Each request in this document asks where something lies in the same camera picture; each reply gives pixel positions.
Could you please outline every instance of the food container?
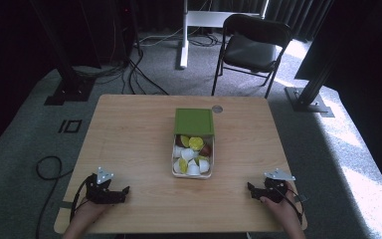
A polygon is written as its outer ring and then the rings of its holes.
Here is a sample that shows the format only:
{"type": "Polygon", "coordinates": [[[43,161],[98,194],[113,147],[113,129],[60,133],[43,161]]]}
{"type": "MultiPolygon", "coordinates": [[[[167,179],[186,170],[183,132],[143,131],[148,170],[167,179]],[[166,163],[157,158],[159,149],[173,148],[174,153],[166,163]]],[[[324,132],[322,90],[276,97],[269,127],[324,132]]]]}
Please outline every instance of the food container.
{"type": "Polygon", "coordinates": [[[176,109],[172,174],[183,178],[209,178],[213,173],[214,147],[212,110],[176,109]]]}

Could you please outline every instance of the green box lid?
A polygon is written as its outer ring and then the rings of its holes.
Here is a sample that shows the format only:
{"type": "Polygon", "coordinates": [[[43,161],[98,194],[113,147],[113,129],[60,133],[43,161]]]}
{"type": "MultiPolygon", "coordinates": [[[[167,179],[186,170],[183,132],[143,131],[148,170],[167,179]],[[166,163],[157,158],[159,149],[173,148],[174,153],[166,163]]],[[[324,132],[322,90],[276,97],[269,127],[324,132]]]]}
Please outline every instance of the green box lid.
{"type": "Polygon", "coordinates": [[[175,134],[214,135],[212,110],[176,109],[175,134]]]}

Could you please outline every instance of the wooden table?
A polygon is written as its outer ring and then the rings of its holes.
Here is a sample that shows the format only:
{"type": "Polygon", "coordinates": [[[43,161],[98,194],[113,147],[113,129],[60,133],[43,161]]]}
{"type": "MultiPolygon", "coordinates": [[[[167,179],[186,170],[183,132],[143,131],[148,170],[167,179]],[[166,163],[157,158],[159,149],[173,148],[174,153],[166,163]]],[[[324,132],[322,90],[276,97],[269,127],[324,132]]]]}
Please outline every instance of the wooden table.
{"type": "MultiPolygon", "coordinates": [[[[281,226],[247,182],[264,187],[263,173],[290,172],[269,104],[262,98],[102,96],[95,109],[64,201],[101,166],[114,173],[110,190],[130,186],[90,233],[251,232],[281,226]],[[215,127],[213,174],[176,178],[171,155],[175,109],[211,109],[215,127]]],[[[65,232],[70,209],[61,208],[55,230],[65,232]]]]}

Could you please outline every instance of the table leg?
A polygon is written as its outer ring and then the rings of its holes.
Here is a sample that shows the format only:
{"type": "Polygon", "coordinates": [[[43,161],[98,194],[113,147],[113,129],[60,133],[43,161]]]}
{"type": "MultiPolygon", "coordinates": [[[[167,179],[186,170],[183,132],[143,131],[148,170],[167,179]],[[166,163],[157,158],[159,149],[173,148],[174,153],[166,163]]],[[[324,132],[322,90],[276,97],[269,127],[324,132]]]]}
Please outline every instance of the table leg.
{"type": "Polygon", "coordinates": [[[181,51],[181,65],[182,69],[187,68],[188,63],[188,0],[184,0],[184,13],[183,13],[183,39],[182,39],[182,51],[181,51]]]}

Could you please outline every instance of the chair backrest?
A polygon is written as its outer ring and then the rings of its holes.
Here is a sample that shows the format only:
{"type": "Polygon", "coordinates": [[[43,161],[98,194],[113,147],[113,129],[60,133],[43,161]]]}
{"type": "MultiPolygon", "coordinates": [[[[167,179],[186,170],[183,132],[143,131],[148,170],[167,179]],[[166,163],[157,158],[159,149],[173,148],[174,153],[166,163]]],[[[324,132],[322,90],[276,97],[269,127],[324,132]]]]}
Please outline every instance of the chair backrest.
{"type": "Polygon", "coordinates": [[[292,40],[292,31],[285,23],[264,20],[245,14],[233,14],[224,24],[225,32],[244,35],[250,40],[277,45],[286,48],[292,40]]]}

